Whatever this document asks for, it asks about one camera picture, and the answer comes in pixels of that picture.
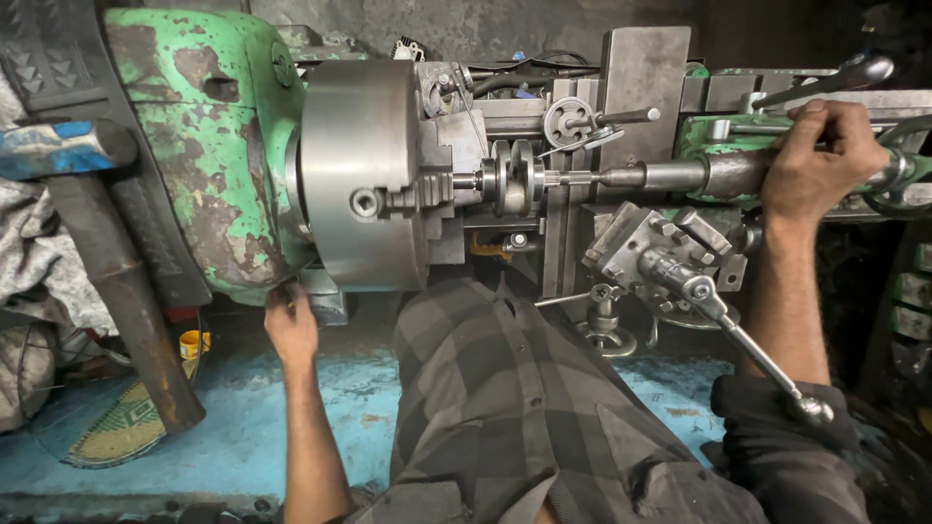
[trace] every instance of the plaid shirt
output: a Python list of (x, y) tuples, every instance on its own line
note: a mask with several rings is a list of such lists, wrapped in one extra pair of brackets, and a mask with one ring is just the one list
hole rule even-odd
[(764, 379), (721, 378), (735, 484), (699, 464), (569, 325), (529, 301), (452, 280), (404, 308), (391, 487), (347, 522), (867, 522), (840, 453), (840, 392), (801, 384), (837, 419), (790, 420)]

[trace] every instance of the lathe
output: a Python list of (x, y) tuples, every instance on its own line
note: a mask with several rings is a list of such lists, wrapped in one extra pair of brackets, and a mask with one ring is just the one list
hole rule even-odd
[(471, 250), (530, 254), (540, 305), (591, 297), (578, 327), (609, 356), (637, 344), (620, 295), (660, 322), (722, 329), (821, 423), (831, 413), (720, 295), (741, 289), (760, 242), (786, 112), (863, 103), (889, 151), (825, 220), (932, 208), (919, 154), (932, 90), (870, 90), (893, 72), (884, 57), (710, 72), (688, 59), (688, 27), (626, 27), (598, 64), (358, 60), (304, 26), (92, 4), (62, 3), (57, 32), (21, 5), (0, 33), (29, 115), (0, 159), (7, 178), (48, 184), (117, 326), (133, 326), (121, 332), (169, 431), (203, 410), (159, 308), (214, 293), (258, 305), (299, 276), (322, 319), (345, 323), (347, 292), (422, 289)]

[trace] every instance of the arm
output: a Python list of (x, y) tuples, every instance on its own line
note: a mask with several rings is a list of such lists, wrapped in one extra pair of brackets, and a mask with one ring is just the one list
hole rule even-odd
[(284, 521), (316, 524), (348, 515), (353, 505), (317, 386), (317, 322), (303, 292), (281, 287), (266, 297), (266, 331), (281, 358), (288, 420)]
[[(835, 412), (813, 428), (792, 419), (774, 386), (750, 362), (719, 378), (713, 410), (725, 418), (731, 480), (748, 489), (774, 523), (867, 523), (864, 496), (842, 457), (857, 448), (844, 395), (829, 386), (816, 287), (816, 229), (822, 216), (888, 161), (862, 105), (811, 101), (790, 112), (796, 123), (761, 192), (761, 278), (747, 331), (797, 381)], [(821, 136), (830, 151), (816, 151)]]
[[(813, 100), (790, 112), (796, 123), (761, 192), (761, 276), (747, 332), (791, 379), (829, 384), (816, 289), (816, 229), (822, 216), (889, 161), (858, 103)], [(825, 133), (831, 151), (816, 151)], [(739, 374), (762, 377), (745, 360)]]

